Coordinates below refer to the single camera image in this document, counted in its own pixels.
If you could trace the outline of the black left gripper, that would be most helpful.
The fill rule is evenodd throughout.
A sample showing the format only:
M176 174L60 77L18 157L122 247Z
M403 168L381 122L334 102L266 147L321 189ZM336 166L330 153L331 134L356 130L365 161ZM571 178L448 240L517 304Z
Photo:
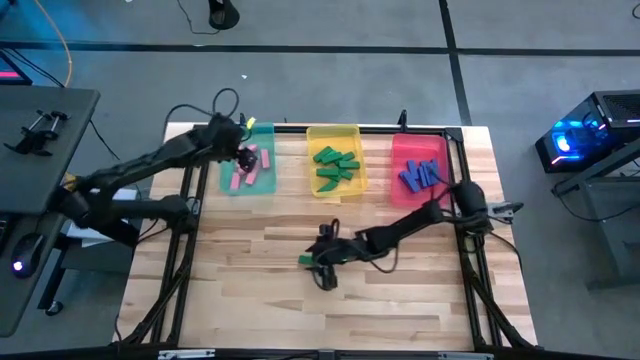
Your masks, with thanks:
M218 162L236 160L236 171L241 167L251 172L257 156L249 148L241 149L244 135L245 130L239 124L225 115L215 113L207 127L209 158Z

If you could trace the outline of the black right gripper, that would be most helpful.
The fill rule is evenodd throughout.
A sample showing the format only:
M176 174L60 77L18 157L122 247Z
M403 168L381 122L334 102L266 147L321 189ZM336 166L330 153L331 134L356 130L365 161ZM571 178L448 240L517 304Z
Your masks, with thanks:
M340 224L321 224L316 241L305 252L314 255L309 270L314 272L314 282L323 291L331 291L338 286L336 265L368 259L365 231L355 232L352 239L339 236Z

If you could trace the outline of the teal translucent plastic bin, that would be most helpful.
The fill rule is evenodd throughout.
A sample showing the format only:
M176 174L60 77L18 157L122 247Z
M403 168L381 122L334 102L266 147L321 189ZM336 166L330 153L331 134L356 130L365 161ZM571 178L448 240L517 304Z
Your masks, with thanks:
M240 187L237 191L229 189L232 174L236 171L237 161L223 162L220 165L220 190L227 195L265 195L272 194L276 190L277 185L277 169L275 160L275 132L272 123L257 124L251 128L250 138L244 142L247 146L255 144L258 146L255 152L257 156L254 169L258 169L259 173L255 183L252 186L245 184L245 177L242 176ZM263 169L261 166L261 149L266 148L270 153L271 167Z

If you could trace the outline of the yellow translucent plastic bin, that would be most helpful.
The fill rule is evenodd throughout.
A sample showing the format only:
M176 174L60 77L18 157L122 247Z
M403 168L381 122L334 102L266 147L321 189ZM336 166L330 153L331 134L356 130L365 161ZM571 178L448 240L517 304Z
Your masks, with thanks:
M363 193L368 186L368 178L366 173L366 165L364 162L364 152L361 143L360 129L356 125L333 125L333 126L314 126L306 131L311 191L316 197L343 197L355 196ZM326 146L330 146L333 151L341 152L343 155L353 152L355 157L350 161L358 161L361 165L360 169L341 169L335 163L324 165L322 162L316 163L313 156L320 152ZM319 177L316 175L318 168L339 168L353 173L351 180L342 178L339 185L329 192L319 193L318 189L324 186L329 179L328 177Z

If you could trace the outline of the black round stand base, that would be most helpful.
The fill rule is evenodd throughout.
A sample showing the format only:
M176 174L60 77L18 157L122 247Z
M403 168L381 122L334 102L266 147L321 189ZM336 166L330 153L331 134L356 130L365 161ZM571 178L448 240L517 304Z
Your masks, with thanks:
M209 25L215 30L229 30L240 20L240 13L231 0L208 0Z

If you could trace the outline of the red translucent plastic bin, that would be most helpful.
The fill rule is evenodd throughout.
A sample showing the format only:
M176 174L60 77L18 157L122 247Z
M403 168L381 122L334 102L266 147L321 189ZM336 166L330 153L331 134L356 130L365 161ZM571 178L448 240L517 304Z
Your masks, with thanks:
M436 176L438 182L416 193L411 193L399 174L407 171L407 161L414 160L419 168L422 161L428 162L436 159L439 164L440 176ZM392 139L391 147L391 185L390 200L396 207L416 208L428 200L437 198L448 188L449 157L447 142L443 137L436 135L410 135L396 134Z

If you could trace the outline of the white printed paper sheet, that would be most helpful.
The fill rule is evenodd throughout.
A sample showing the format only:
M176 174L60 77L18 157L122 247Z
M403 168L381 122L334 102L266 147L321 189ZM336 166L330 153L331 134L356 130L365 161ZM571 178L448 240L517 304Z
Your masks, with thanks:
M135 189L120 189L113 197L114 200L132 201L139 199L139 192ZM90 228L79 228L71 221L66 221L65 235L72 239L79 239L83 248L113 242L113 239Z

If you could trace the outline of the black side desk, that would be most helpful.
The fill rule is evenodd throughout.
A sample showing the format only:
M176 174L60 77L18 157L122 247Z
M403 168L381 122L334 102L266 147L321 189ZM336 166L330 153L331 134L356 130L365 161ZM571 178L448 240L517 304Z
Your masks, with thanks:
M0 338L17 330L60 230L56 190L91 120L91 89L0 85Z

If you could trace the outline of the black screw clamp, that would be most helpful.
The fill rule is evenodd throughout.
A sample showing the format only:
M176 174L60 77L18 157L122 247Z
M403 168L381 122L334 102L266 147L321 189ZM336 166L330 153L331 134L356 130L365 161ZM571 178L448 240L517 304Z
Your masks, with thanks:
M42 157L52 156L52 153L45 150L44 147L48 141L58 139L59 134L56 132L57 125L60 122L69 120L70 116L60 111L45 113L42 110L37 110L36 113L38 114L38 118L29 127L21 128L23 138L17 145L4 143L7 149L21 155L34 154ZM45 128L44 130L37 130L36 127L43 119L51 121L51 127Z

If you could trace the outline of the black computer mouse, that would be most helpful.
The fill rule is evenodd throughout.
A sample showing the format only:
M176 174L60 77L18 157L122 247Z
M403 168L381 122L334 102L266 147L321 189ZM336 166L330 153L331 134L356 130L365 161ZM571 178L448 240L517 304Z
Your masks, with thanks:
M11 271L17 278L31 277L39 265L46 237L40 233L24 235L11 253Z

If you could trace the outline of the dark monitor corner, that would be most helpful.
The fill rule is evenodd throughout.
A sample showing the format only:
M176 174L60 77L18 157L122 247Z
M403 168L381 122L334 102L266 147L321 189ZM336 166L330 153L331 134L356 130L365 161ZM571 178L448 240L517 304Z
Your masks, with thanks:
M2 51L0 51L0 85L26 85L33 81Z

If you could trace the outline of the grey metal stand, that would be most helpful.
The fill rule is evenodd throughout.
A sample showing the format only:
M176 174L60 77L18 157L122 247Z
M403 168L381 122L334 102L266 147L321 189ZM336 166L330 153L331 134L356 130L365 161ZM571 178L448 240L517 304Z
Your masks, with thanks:
M582 195L587 213L571 215L597 225L613 266L610 277L586 283L590 290L640 285L640 171L635 176L611 175L639 158L640 138L552 187L559 200L573 191Z

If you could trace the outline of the black lit computer tower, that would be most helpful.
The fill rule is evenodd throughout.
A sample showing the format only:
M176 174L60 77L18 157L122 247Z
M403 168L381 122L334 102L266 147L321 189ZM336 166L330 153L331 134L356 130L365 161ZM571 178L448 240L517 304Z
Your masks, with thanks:
M640 138L640 90L595 91L536 143L546 173L582 171Z

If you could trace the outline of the black aluminium table frame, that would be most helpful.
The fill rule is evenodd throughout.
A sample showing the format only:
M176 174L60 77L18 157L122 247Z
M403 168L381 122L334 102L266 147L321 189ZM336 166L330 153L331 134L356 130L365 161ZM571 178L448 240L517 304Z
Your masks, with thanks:
M406 210L390 202L388 134L363 134L368 186L350 197L311 192L304 130L276 135L277 188L228 196L211 168L195 242L178 343L182 347L469 350L470 321L455 231L428 227L374 264L337 268L319 289L298 257L318 227L340 233L390 224Z

